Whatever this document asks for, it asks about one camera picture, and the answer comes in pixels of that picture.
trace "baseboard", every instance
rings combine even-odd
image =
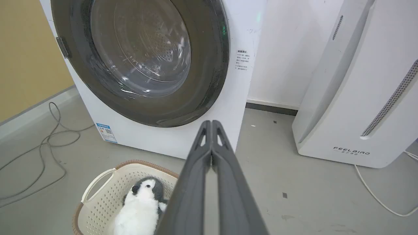
[[[284,109],[290,109],[290,110],[299,110],[299,106],[296,105],[285,105],[285,104],[279,104],[279,103],[271,103],[263,100],[255,100],[248,98],[247,103],[251,104],[257,104],[257,105],[265,105],[265,106],[271,106],[271,107],[278,107],[278,108],[284,108]]]
[[[54,102],[57,106],[63,106],[72,98],[79,96],[75,85],[39,102],[23,112],[0,123],[0,140],[17,132],[31,122],[49,115],[48,103]]]
[[[293,110],[293,109],[285,109],[285,108],[279,108],[279,107],[273,107],[273,106],[267,106],[267,105],[258,105],[258,104],[252,104],[252,103],[247,103],[245,107],[248,109],[257,109],[257,110],[275,112],[275,113],[286,114],[286,115],[291,115],[291,116],[296,116],[296,114],[298,113],[297,110]]]

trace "power cord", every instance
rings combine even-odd
[[[52,112],[52,109],[51,109],[51,105],[54,105],[55,106],[55,108],[56,108],[56,110],[58,111],[58,118],[57,117],[55,117],[55,115],[54,115],[54,113]],[[35,193],[37,193],[37,192],[39,192],[39,191],[41,191],[41,190],[43,190],[43,189],[45,189],[45,188],[47,188],[47,187],[49,187],[49,186],[51,186],[51,185],[53,185],[54,183],[56,183],[56,182],[58,182],[59,180],[61,180],[62,178],[64,178],[64,176],[65,175],[67,175],[67,170],[57,161],[57,159],[55,158],[55,156],[54,156],[54,154],[52,153],[52,148],[54,147],[54,148],[57,148],[57,147],[63,147],[63,146],[68,146],[68,145],[70,145],[70,144],[73,144],[73,143],[75,143],[78,139],[80,139],[80,137],[81,137],[81,131],[84,131],[84,130],[87,130],[87,129],[89,129],[89,128],[91,128],[91,127],[93,127],[94,126],[94,124],[93,125],[91,125],[91,126],[89,126],[89,127],[87,127],[87,128],[84,128],[84,129],[81,129],[81,130],[73,130],[73,129],[70,129],[70,128],[67,128],[67,127],[65,127],[62,123],[61,123],[61,112],[59,111],[59,108],[58,108],[58,106],[54,103],[54,102],[50,102],[49,104],[48,104],[48,106],[49,106],[49,112],[51,113],[51,115],[52,115],[52,117],[55,119],[55,121],[57,122],[57,124],[56,124],[56,126],[54,127],[54,129],[51,131],[51,133],[49,133],[49,135],[47,135],[42,141],[41,141],[41,143],[38,145],[38,146],[36,146],[36,147],[33,147],[33,148],[31,148],[31,149],[29,149],[28,151],[26,151],[26,152],[24,152],[23,154],[20,154],[19,156],[17,156],[17,157],[15,157],[15,158],[13,158],[12,160],[10,160],[7,164],[5,164],[4,166],[2,166],[1,168],[0,168],[0,171],[1,170],[3,170],[3,168],[5,168],[6,166],[8,166],[10,163],[12,163],[13,161],[15,161],[16,159],[18,159],[18,158],[20,158],[21,156],[23,156],[23,155],[25,155],[25,154],[27,154],[27,153],[29,153],[29,152],[31,152],[32,150],[34,150],[34,149],[38,149],[38,151],[39,151],[39,157],[41,158],[41,162],[42,162],[42,170],[41,170],[41,172],[40,172],[40,174],[36,177],[36,179],[32,182],[32,183],[30,183],[30,185],[29,186],[27,186],[26,188],[24,188],[23,190],[21,190],[21,191],[19,191],[19,192],[17,192],[17,193],[14,193],[14,194],[11,194],[11,195],[8,195],[8,196],[5,196],[5,197],[0,197],[0,200],[4,200],[4,199],[8,199],[8,198],[11,198],[11,197],[14,197],[14,196],[18,196],[18,195],[20,195],[20,194],[22,194],[22,193],[24,193],[24,192],[26,192],[26,190],[28,190],[30,187],[32,187],[32,185],[34,185],[38,180],[39,180],[39,178],[42,176],[42,174],[43,174],[43,172],[45,171],[45,160],[43,159],[43,156],[42,156],[42,152],[41,152],[41,147],[43,146],[43,145],[47,145],[48,147],[49,147],[49,152],[51,153],[51,155],[52,155],[52,158],[54,159],[54,161],[55,161],[55,163],[62,169],[62,171],[64,172],[63,173],[63,175],[61,176],[61,177],[59,177],[58,179],[56,179],[55,181],[53,181],[52,183],[49,183],[48,185],[46,185],[46,186],[43,186],[42,188],[40,188],[40,189],[38,189],[38,190],[36,190],[36,191],[34,191],[34,192],[31,192],[30,194],[28,194],[28,195],[25,195],[25,196],[23,196],[23,197],[21,197],[21,198],[18,198],[18,199],[16,199],[16,200],[14,200],[14,201],[11,201],[11,202],[8,202],[8,203],[6,203],[6,204],[3,204],[3,205],[1,205],[0,206],[0,208],[2,208],[2,207],[5,207],[5,206],[7,206],[7,205],[10,205],[10,204],[12,204],[12,203],[15,203],[15,202],[18,202],[18,201],[20,201],[20,200],[23,200],[23,199],[25,199],[25,198],[27,198],[28,196],[31,196],[31,195],[34,195]],[[59,131],[59,132],[55,132],[56,131],[56,129],[58,128],[58,126],[61,126],[61,127],[63,127],[65,130],[63,130],[63,131]],[[57,135],[57,134],[61,134],[61,133],[66,133],[66,132],[73,132],[73,133],[77,133],[78,134],[78,137],[74,140],[74,141],[72,141],[72,142],[70,142],[70,143],[66,143],[66,144],[62,144],[62,145],[54,145],[54,144],[51,144],[49,141],[50,141],[50,139],[51,139],[51,137],[53,137],[53,136],[55,136],[55,135]]]
[[[404,153],[406,153],[408,156],[410,156],[411,158],[413,158],[413,159],[415,159],[415,160],[417,160],[418,161],[418,156],[416,156],[415,154],[412,154],[412,153],[410,153],[410,152],[407,152],[407,151],[404,151]],[[360,180],[363,182],[363,184],[364,184],[364,186],[366,187],[366,189],[369,191],[369,193],[376,199],[376,201],[380,204],[380,205],[382,205],[382,207],[384,207],[386,210],[388,210],[389,212],[391,212],[392,214],[394,214],[394,215],[397,215],[397,216],[401,216],[401,217],[407,217],[407,216],[410,216],[410,215],[412,215],[413,213],[415,213],[417,210],[418,210],[418,207],[415,207],[413,210],[411,210],[409,213],[407,213],[407,214],[399,214],[399,213],[396,213],[396,212],[394,212],[394,211],[392,211],[391,209],[389,209],[385,204],[383,204],[383,202],[381,202],[376,196],[375,196],[375,194],[371,191],[371,189],[367,186],[367,184],[366,184],[366,182],[364,181],[364,179],[363,179],[363,177],[362,177],[362,175],[360,174],[360,171],[359,171],[359,169],[357,168],[357,165],[354,165],[354,167],[356,168],[356,170],[357,170],[357,174],[359,175],[359,177],[360,177]]]

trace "warning sticker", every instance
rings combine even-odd
[[[103,139],[105,141],[109,141],[109,142],[112,142],[112,143],[117,143],[115,137],[113,136],[113,132],[110,129],[110,126],[103,125],[103,124],[98,124],[98,123],[96,123],[96,124],[97,124],[97,127],[99,128],[100,133],[102,134]]]
[[[238,70],[248,70],[248,64],[250,61],[250,55],[245,50],[237,51],[237,60],[235,62],[235,69]]]

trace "brand logo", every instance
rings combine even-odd
[[[345,154],[354,154],[354,155],[357,155],[357,154],[369,155],[370,154],[369,152],[363,152],[359,150],[352,150],[349,148],[340,148],[340,147],[334,147],[333,150],[337,152],[345,153]]]

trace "white air purifier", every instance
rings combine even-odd
[[[382,168],[417,139],[417,9],[344,1],[292,125],[301,155]]]

